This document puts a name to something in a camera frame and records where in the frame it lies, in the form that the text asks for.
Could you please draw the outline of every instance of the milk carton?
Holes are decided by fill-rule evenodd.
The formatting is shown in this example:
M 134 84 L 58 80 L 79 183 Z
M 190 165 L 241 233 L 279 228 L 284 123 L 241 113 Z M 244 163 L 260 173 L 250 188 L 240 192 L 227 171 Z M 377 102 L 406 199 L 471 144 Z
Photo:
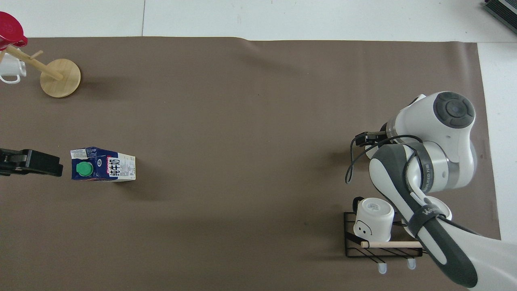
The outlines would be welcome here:
M 136 179 L 135 157 L 89 147 L 71 150 L 72 180 L 123 182 Z

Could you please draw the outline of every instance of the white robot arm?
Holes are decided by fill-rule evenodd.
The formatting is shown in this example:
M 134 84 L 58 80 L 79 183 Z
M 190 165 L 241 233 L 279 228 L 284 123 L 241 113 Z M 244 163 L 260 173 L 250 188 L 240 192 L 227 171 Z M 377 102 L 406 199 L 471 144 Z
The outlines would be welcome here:
M 370 161 L 377 190 L 455 283 L 471 290 L 516 290 L 517 245 L 480 236 L 443 216 L 426 193 L 467 185 L 476 168 L 472 104 L 454 92 L 420 95 L 386 124 L 395 144 Z M 422 142 L 408 137 L 413 135 Z

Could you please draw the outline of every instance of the white table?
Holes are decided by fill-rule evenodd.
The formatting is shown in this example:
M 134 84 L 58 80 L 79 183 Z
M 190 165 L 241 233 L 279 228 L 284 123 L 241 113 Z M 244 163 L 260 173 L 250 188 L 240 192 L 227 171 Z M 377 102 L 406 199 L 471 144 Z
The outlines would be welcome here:
M 27 37 L 233 36 L 249 40 L 336 39 L 479 43 L 501 237 L 513 223 L 517 157 L 517 35 L 481 0 L 2 0 Z

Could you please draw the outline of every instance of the wooden dowel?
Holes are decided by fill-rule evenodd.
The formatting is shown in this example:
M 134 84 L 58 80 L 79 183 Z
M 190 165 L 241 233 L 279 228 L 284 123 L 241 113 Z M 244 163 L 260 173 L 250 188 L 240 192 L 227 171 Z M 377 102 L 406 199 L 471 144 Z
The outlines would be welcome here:
M 418 241 L 362 241 L 361 248 L 421 248 Z
M 42 53 L 43 51 L 38 51 L 37 53 L 31 55 L 29 59 L 34 60 L 35 58 L 39 57 Z
M 7 48 L 5 49 L 10 55 L 16 57 L 17 59 L 25 62 L 26 64 L 29 64 L 33 67 L 35 67 L 36 69 L 38 69 L 39 71 L 42 71 L 43 73 L 49 75 L 50 77 L 58 80 L 58 81 L 61 81 L 63 79 L 63 75 L 61 75 L 60 73 L 52 70 L 52 69 L 49 69 L 47 68 L 47 66 L 44 64 L 44 63 L 41 63 L 40 61 L 38 60 L 33 60 L 31 59 L 31 56 L 29 56 L 28 54 L 18 50 L 17 48 L 13 47 L 12 45 L 9 45 L 7 46 Z

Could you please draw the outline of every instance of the black metal rack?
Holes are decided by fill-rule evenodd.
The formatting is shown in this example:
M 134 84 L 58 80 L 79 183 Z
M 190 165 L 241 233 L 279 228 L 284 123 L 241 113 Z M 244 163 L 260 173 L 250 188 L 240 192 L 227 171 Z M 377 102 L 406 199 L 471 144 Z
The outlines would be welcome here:
M 377 263 L 379 273 L 386 273 L 386 262 L 382 257 L 401 257 L 407 259 L 408 268 L 414 269 L 416 266 L 416 257 L 421 257 L 425 252 L 423 248 L 371 248 L 368 240 L 360 238 L 354 234 L 353 227 L 355 223 L 354 212 L 343 212 L 344 221 L 344 240 L 345 240 L 345 256 L 349 258 L 369 258 Z M 417 242 L 403 228 L 401 218 L 395 213 L 394 223 L 391 229 L 391 241 L 399 242 Z M 368 242 L 367 247 L 361 246 L 361 243 Z

